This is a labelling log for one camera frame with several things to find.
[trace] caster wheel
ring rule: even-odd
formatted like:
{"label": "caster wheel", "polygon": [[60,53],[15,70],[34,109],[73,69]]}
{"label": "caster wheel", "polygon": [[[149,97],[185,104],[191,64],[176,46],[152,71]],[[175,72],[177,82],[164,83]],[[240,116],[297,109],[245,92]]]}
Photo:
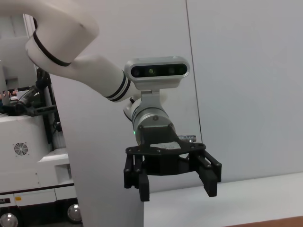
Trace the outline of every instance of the caster wheel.
{"label": "caster wheel", "polygon": [[73,224],[82,223],[82,217],[78,202],[68,202],[65,209],[66,218]]}
{"label": "caster wheel", "polygon": [[20,212],[15,209],[0,212],[0,227],[23,227]]}

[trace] floor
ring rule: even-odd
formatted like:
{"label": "floor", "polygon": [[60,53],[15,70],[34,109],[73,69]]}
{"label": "floor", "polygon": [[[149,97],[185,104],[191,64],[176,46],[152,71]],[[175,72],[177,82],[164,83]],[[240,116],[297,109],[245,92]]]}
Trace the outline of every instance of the floor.
{"label": "floor", "polygon": [[301,226],[303,226],[303,216],[284,218],[279,220],[255,222],[255,223],[236,225],[230,227],[301,227]]}
{"label": "floor", "polygon": [[33,226],[33,227],[83,227],[82,224],[80,225],[73,225],[69,222],[61,222],[61,223],[53,223],[48,225],[41,225],[41,226]]}

